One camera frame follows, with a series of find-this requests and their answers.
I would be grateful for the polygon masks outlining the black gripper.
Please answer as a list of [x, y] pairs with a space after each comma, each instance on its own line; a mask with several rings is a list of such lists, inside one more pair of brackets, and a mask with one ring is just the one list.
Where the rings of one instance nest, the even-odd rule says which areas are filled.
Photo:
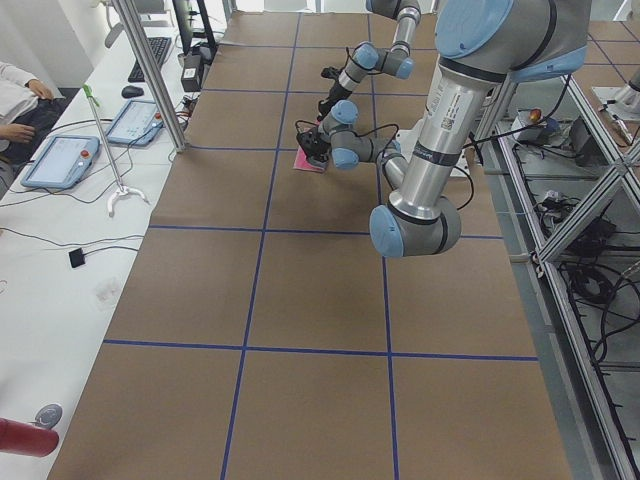
[[322, 139], [319, 128], [314, 126], [296, 134], [296, 140], [307, 162], [327, 162], [331, 145]]
[[326, 99], [318, 103], [317, 120], [322, 121], [330, 112], [333, 106], [340, 100], [350, 97], [350, 91], [343, 87], [339, 82], [335, 82], [331, 87]]

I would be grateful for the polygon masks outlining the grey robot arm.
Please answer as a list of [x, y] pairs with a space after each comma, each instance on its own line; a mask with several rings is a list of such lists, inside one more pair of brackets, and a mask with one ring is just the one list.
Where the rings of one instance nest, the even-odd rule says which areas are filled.
[[347, 100], [361, 82], [372, 75], [389, 75], [407, 79], [414, 69], [411, 49], [416, 30], [423, 16], [435, 15], [440, 1], [431, 1], [426, 12], [422, 11], [419, 1], [373, 0], [366, 2], [366, 10], [396, 22], [391, 45], [378, 48], [371, 41], [363, 41], [353, 49], [345, 48], [346, 60], [341, 68], [325, 67], [323, 78], [332, 79], [333, 85], [327, 96], [318, 102], [317, 120], [323, 120], [330, 110], [341, 100]]
[[439, 77], [433, 82], [423, 123], [410, 157], [386, 138], [355, 132], [351, 93], [383, 73], [407, 78], [414, 67], [411, 44], [421, 19], [415, 1], [370, 1], [368, 11], [397, 23], [392, 45], [369, 42], [353, 51], [328, 94], [318, 119], [297, 141], [307, 160], [349, 170], [379, 165], [391, 193], [369, 220], [371, 240], [385, 257], [438, 254], [461, 234], [457, 208], [443, 190], [488, 92], [505, 80], [550, 79], [578, 70], [586, 57], [591, 5], [587, 1], [450, 1], [439, 13], [435, 46]]

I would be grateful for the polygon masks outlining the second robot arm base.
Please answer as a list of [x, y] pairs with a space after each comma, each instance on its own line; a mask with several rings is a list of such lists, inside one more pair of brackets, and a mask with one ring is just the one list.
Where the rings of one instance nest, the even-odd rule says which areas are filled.
[[612, 120], [639, 122], [639, 70], [622, 87], [592, 87], [600, 111]]

